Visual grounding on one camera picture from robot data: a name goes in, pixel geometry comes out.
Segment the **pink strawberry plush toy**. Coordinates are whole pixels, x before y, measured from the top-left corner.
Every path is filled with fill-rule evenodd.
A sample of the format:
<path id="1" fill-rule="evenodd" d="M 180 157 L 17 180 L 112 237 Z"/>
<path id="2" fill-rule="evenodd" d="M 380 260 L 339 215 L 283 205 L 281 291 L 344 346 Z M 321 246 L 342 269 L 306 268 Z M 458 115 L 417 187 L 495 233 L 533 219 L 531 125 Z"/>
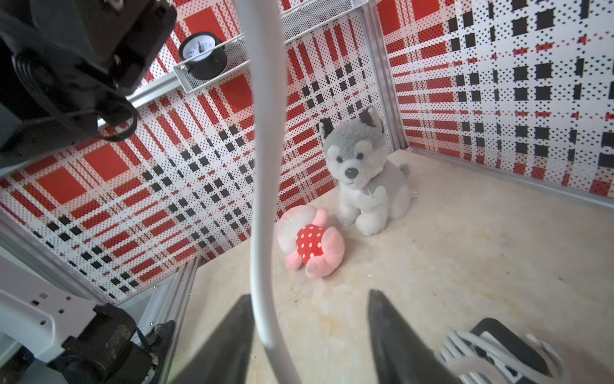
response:
<path id="1" fill-rule="evenodd" d="M 345 241 L 329 225 L 329 213 L 313 206 L 295 206 L 276 224 L 278 246 L 285 254 L 285 268 L 305 269 L 309 278 L 324 278 L 342 264 Z"/>

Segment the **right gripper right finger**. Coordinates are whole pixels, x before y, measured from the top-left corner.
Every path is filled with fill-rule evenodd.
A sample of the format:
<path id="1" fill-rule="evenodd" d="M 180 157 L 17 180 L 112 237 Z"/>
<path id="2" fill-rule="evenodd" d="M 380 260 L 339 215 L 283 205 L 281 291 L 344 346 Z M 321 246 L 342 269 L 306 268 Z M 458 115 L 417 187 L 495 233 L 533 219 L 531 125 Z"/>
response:
<path id="1" fill-rule="evenodd" d="M 367 316 L 380 383 L 458 383 L 386 295 L 369 291 Z"/>

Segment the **black power strip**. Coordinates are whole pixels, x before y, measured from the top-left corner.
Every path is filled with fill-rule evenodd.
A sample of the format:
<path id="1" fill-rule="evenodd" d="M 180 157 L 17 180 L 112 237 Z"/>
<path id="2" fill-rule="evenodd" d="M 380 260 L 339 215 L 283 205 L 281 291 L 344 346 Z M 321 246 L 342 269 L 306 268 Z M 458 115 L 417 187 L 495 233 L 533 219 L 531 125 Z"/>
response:
<path id="1" fill-rule="evenodd" d="M 473 329 L 471 329 L 470 333 L 491 343 L 497 347 L 497 349 L 512 355 L 521 363 L 524 363 L 535 371 L 550 376 L 551 371 L 546 361 L 538 352 L 498 320 L 494 318 L 483 318 Z M 473 347 L 478 356 L 492 363 L 511 383 L 534 383 L 534 381 L 527 379 L 518 371 L 506 366 L 505 363 L 502 363 L 498 358 L 494 358 L 489 352 L 481 349 L 481 347 L 477 347 L 471 342 L 466 342 L 466 344 Z"/>

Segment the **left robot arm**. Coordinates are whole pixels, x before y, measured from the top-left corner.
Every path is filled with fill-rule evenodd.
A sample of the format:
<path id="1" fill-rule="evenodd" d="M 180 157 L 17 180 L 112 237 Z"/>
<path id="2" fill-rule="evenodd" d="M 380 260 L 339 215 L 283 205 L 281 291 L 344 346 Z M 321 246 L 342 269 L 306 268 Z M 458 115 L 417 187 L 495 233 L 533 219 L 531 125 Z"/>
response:
<path id="1" fill-rule="evenodd" d="M 129 101 L 177 18 L 165 1 L 4 1 L 1 164 L 88 139 L 122 142 Z M 133 318 L 1 263 L 1 332 L 69 383 L 156 383 L 174 321 L 142 334 Z"/>

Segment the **black alarm clock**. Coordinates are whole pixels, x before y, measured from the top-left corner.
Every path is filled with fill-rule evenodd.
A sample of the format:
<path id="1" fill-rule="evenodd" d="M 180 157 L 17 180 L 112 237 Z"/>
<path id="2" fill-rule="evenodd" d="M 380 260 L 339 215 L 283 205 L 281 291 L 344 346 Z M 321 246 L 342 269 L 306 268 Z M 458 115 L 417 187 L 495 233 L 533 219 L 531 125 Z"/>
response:
<path id="1" fill-rule="evenodd" d="M 188 73 L 197 80 L 206 81 L 221 75 L 228 63 L 222 41 L 211 32 L 190 35 L 179 47 L 179 56 Z"/>

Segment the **grey husky plush toy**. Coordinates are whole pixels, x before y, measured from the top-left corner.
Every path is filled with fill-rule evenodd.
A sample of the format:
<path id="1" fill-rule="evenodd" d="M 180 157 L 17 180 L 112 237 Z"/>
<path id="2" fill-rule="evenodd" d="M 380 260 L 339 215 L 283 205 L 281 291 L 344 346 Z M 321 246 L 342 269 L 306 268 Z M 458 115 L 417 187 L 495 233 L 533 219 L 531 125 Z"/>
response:
<path id="1" fill-rule="evenodd" d="M 327 169 L 337 180 L 343 226 L 355 225 L 364 236 L 372 236 L 408 213 L 415 197 L 410 169 L 388 160 L 383 122 L 373 107 L 338 126 L 323 118 L 318 132 Z"/>

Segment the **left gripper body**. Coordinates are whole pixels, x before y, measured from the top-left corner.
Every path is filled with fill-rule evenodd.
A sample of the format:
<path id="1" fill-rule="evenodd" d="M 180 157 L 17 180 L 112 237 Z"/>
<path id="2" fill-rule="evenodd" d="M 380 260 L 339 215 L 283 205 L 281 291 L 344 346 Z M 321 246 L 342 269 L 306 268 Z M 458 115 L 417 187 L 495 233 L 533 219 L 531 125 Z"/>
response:
<path id="1" fill-rule="evenodd" d="M 2 167 L 132 136 L 128 98 L 176 20 L 167 1 L 2 2 Z"/>

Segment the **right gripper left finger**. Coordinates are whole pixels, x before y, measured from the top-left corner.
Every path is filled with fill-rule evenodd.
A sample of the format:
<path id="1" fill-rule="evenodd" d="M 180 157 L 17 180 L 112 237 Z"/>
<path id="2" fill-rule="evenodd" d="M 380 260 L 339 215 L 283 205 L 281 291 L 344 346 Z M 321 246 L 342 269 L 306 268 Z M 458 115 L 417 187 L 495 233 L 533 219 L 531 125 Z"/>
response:
<path id="1" fill-rule="evenodd" d="M 243 294 L 172 383 L 245 383 L 254 340 L 251 296 Z"/>

